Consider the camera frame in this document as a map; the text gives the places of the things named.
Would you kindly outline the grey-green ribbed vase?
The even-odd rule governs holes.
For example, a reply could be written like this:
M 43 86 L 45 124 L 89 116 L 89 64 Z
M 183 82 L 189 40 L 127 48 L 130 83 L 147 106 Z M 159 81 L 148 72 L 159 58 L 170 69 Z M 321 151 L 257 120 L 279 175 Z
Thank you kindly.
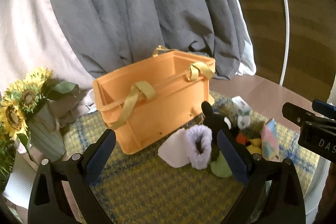
M 59 130 L 58 120 L 46 103 L 27 123 L 31 144 L 46 158 L 57 161 L 63 157 L 66 147 Z

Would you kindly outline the sunflower bouquet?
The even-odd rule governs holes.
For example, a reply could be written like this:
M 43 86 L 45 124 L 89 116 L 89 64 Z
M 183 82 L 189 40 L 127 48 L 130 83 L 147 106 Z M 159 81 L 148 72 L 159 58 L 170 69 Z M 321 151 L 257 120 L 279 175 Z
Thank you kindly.
M 47 68 L 35 68 L 25 79 L 9 84 L 1 97 L 2 190 L 14 169 L 15 147 L 21 144 L 29 151 L 33 146 L 27 125 L 33 115 L 46 103 L 74 98 L 79 92 L 77 84 L 54 79 L 53 72 Z

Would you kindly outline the colourful printed fabric pouch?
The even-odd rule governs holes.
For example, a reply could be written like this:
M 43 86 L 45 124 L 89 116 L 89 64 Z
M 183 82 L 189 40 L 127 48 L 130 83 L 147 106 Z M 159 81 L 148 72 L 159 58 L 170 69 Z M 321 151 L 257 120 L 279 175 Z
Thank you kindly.
M 274 118 L 263 125 L 260 135 L 263 158 L 268 161 L 279 161 L 279 142 Z

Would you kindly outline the green felt piece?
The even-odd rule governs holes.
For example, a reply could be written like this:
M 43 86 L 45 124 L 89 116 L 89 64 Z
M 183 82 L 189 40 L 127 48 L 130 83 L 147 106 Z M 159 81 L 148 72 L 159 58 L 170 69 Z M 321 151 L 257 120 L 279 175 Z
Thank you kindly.
M 221 152 L 219 152 L 218 158 L 211 162 L 210 168 L 215 176 L 221 178 L 228 178 L 232 176 L 232 171 Z

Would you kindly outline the orange plastic crate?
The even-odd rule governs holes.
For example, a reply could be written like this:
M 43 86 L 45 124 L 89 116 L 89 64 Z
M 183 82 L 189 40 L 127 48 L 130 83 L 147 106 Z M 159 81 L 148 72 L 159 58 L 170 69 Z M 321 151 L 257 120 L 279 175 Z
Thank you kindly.
M 95 104 L 121 150 L 133 155 L 183 126 L 213 103 L 215 59 L 158 46 L 148 59 L 92 83 Z

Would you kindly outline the grey curtain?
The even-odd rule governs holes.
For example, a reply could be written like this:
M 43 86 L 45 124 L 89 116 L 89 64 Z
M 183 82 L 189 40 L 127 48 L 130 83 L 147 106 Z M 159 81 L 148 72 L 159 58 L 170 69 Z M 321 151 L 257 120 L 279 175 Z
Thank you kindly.
M 215 59 L 231 79 L 244 51 L 236 0 L 50 0 L 76 57 L 93 77 L 147 59 L 158 46 Z

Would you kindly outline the yellow orange soft toy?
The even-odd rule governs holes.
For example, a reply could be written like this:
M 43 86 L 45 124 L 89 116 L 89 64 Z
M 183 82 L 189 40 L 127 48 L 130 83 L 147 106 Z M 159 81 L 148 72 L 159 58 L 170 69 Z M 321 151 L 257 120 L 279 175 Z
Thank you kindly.
M 261 138 L 248 139 L 242 132 L 239 132 L 235 140 L 237 143 L 246 147 L 251 154 L 257 153 L 262 155 Z

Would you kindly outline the lavender fuzzy sock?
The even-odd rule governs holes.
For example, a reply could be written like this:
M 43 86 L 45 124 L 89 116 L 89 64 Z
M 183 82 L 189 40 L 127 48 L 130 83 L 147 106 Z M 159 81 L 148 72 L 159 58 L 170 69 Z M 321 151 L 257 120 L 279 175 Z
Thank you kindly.
M 186 130 L 186 153 L 193 168 L 207 168 L 211 159 L 212 139 L 212 131 L 205 125 L 194 125 Z

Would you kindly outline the white hoop tube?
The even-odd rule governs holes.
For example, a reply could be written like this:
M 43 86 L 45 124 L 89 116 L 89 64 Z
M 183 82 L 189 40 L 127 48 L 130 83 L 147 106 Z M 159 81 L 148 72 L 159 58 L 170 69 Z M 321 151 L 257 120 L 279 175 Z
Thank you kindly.
M 279 85 L 283 86 L 286 69 L 288 65 L 288 57 L 289 57 L 289 46 L 290 46 L 290 14 L 289 14 L 289 3 L 288 0 L 283 0 L 284 4 L 284 15 L 285 15 L 285 49 L 284 49 L 284 58 L 282 62 L 282 70 Z

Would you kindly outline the white soft cloth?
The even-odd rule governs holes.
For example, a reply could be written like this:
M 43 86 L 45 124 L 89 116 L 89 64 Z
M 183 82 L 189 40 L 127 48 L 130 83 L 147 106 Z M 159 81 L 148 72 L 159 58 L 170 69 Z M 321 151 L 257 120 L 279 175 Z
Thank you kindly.
M 184 128 L 177 130 L 158 149 L 158 156 L 173 168 L 190 164 L 185 147 L 185 133 Z

